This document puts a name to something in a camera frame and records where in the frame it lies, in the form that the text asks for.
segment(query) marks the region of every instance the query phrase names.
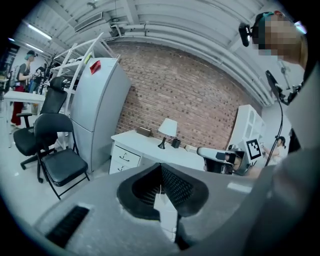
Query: black folding chair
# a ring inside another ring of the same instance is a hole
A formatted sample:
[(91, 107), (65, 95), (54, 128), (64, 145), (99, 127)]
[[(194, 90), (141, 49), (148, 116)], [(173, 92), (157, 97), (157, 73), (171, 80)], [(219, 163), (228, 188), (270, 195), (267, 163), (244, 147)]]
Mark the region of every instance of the black folding chair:
[[(64, 80), (63, 76), (58, 76), (52, 79), (50, 82), (49, 90), (46, 94), (45, 101), (43, 103), (42, 109), (40, 114), (43, 113), (59, 113), (62, 105), (66, 101), (67, 92), (64, 91)], [(31, 113), (20, 113), (16, 115), (17, 117), (23, 117), (25, 121), (26, 128), (19, 129), (14, 132), (13, 140), (16, 145), (16, 148), (26, 157), (32, 156), (27, 160), (20, 163), (22, 169), (26, 169), (26, 164), (32, 163), (36, 161), (38, 158), (36, 156), (37, 149), (39, 145), (36, 143), (36, 138), (34, 135), (34, 127), (29, 124), (28, 117), (32, 116)], [(56, 134), (49, 135), (46, 140), (47, 144), (53, 145), (57, 140)], [(43, 154), (49, 154), (50, 152), (54, 151), (54, 148), (48, 152), (43, 152)], [(40, 183), (43, 182), (43, 179), (40, 178), (40, 166), (38, 163), (37, 167), (37, 179)]]
[[(74, 141), (73, 149), (67, 148), (48, 155), (43, 155), (40, 150), (38, 150), (37, 157), (39, 163), (41, 164), (45, 178), (49, 182), (55, 195), (60, 200), (61, 195), (72, 189), (78, 183), (84, 179), (87, 179), (88, 181), (90, 181), (90, 179), (87, 175), (88, 164), (79, 156), (74, 134), (74, 127), (71, 120), (64, 114), (44, 113), (41, 114), (35, 121), (34, 136), (37, 143), (42, 144), (45, 150), (49, 149), (45, 140), (46, 136), (48, 134), (58, 132), (72, 133)], [(53, 183), (57, 187), (62, 187), (82, 174), (85, 175), (83, 179), (72, 185), (61, 194), (58, 194), (52, 185)]]

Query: brick wall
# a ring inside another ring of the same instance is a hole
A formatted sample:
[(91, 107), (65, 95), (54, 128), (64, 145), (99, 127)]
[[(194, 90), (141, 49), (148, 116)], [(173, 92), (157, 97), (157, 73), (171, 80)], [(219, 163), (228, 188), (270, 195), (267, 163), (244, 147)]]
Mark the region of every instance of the brick wall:
[(186, 144), (225, 149), (240, 105), (261, 107), (241, 85), (212, 64), (169, 47), (121, 42), (111, 44), (132, 81), (116, 133), (139, 126), (157, 131), (165, 118), (178, 122)]

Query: white refrigerator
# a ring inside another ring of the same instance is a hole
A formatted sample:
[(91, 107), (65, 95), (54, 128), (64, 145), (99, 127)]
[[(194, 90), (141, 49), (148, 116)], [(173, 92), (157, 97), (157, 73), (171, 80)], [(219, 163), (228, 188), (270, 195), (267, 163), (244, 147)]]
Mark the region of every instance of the white refrigerator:
[[(101, 67), (91, 74), (90, 67), (100, 61)], [(131, 81), (115, 58), (91, 58), (78, 82), (70, 108), (79, 155), (93, 172), (111, 154), (119, 116)], [(69, 145), (73, 147), (72, 136)]]

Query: white desk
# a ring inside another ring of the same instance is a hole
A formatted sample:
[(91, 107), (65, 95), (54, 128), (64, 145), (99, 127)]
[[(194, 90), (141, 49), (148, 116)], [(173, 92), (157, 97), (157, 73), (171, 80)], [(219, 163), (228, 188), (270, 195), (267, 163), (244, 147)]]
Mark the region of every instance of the white desk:
[(39, 104), (38, 107), (38, 113), (37, 116), (40, 115), (41, 105), (45, 101), (45, 96), (41, 94), (34, 94), (34, 93), (28, 93), (28, 92), (21, 92), (21, 91), (8, 91), (4, 96), (4, 106), (5, 106), (5, 127), (6, 127), (6, 133), (8, 137), (8, 146), (11, 148), (11, 142), (10, 142), (10, 136), (9, 134), (12, 133), (11, 127), (10, 127), (10, 116), (9, 116), (9, 108), (10, 108), (10, 102), (27, 102), (27, 103), (37, 103)]
[(0, 84), (4, 84), (8, 81), (9, 79), (0, 79)]
[(165, 149), (161, 149), (158, 147), (160, 139), (143, 136), (135, 130), (114, 135), (111, 139), (114, 143), (109, 174), (152, 162), (172, 163), (204, 171), (205, 163), (201, 156), (182, 147), (173, 148), (170, 142)]

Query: desk drawer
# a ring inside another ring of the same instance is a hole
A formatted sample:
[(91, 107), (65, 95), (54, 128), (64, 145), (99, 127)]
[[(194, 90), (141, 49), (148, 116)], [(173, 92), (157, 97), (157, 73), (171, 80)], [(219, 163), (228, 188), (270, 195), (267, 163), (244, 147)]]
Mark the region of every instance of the desk drawer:
[(112, 160), (117, 161), (124, 166), (132, 168), (138, 166), (140, 156), (114, 145), (112, 151)]
[(115, 174), (115, 173), (119, 173), (122, 172), (124, 170), (129, 169), (130, 167), (124, 166), (123, 164), (115, 161), (115, 160), (111, 160), (111, 164), (110, 164), (110, 171), (109, 174)]

